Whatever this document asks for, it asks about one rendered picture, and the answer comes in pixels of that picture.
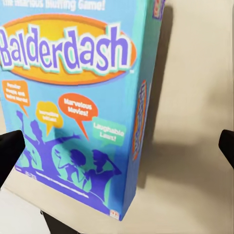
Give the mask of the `board game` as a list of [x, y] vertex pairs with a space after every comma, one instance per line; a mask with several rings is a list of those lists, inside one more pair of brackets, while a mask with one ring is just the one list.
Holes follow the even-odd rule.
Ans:
[[165, 0], [0, 0], [0, 101], [15, 171], [107, 216], [137, 190]]

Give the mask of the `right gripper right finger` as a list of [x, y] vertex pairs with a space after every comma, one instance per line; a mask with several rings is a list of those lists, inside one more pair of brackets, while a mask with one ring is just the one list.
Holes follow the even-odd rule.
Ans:
[[234, 169], [234, 132], [223, 130], [218, 146]]

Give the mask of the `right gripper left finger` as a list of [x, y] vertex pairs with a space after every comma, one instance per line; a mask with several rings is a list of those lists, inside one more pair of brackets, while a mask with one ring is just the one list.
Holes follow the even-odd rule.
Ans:
[[0, 188], [24, 149], [25, 140], [22, 130], [0, 135]]

